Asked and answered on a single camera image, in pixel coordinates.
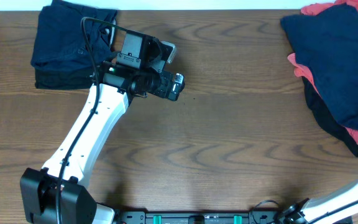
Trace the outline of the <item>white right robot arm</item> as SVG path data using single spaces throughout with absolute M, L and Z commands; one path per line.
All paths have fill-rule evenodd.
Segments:
M 358 180 L 322 197 L 306 198 L 279 214 L 279 223 L 336 223 L 358 213 Z

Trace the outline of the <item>black garment under red shirt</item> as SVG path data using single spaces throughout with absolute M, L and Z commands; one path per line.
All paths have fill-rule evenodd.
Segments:
M 302 81 L 304 84 L 306 105 L 311 110 L 319 127 L 336 139 L 342 141 L 348 150 L 350 150 L 355 157 L 358 157 L 358 144 L 347 132 L 346 128 L 335 121 L 328 107 L 308 79 L 302 77 Z

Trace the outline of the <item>folded black garment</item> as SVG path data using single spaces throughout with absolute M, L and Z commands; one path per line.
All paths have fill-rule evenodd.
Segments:
M 93 84 L 93 68 L 69 72 L 35 70 L 35 87 L 44 90 L 89 89 Z

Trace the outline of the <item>red t-shirt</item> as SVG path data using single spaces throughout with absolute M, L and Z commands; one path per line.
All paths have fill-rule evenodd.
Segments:
M 347 4 L 347 5 L 354 7 L 358 14 L 358 0 L 354 0 L 354 1 L 353 0 L 336 0 L 335 2 L 310 4 L 309 6 L 302 7 L 301 13 L 303 15 L 307 15 L 307 16 L 316 16 L 319 13 L 325 11 L 326 9 L 328 9 L 332 6 L 340 5 L 340 4 Z M 300 77 L 300 78 L 302 78 L 302 77 L 307 78 L 308 81 L 315 88 L 313 75 L 312 75 L 312 72 L 310 71 L 310 69 L 304 65 L 300 65 L 300 64 L 296 63 L 296 55 L 294 53 L 290 54 L 287 57 L 287 59 L 292 65 L 295 66 L 295 69 L 294 69 L 295 76 Z M 351 137 L 355 140 L 355 142 L 358 144 L 358 131 L 350 129 L 350 128 L 346 128 L 346 130 L 351 135 Z

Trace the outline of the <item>folded navy shorts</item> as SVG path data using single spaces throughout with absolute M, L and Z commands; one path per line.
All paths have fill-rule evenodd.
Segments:
M 52 1 L 39 14 L 37 35 L 30 64 L 37 70 L 72 72 L 91 68 L 82 35 L 81 20 L 93 17 L 113 23 L 117 11 L 97 9 L 66 1 Z

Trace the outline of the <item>blue denim shorts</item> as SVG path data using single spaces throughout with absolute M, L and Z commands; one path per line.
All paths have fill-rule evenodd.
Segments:
M 296 62 L 309 68 L 313 83 L 336 122 L 358 130 L 358 12 L 348 4 L 315 16 L 280 21 Z

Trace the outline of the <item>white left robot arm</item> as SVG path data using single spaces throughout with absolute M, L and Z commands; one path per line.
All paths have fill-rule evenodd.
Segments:
M 100 84 L 92 85 L 79 117 L 60 147 L 40 170 L 28 168 L 20 179 L 29 223 L 113 223 L 113 208 L 97 203 L 87 188 L 96 160 L 133 97 L 152 94 L 176 101 L 184 76 L 165 71 L 164 61 L 134 68 L 107 59 L 98 66 Z

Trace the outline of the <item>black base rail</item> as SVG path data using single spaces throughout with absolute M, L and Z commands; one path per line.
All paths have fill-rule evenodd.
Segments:
M 278 223 L 278 212 L 256 210 L 252 212 L 144 212 L 121 211 L 116 224 L 271 224 Z

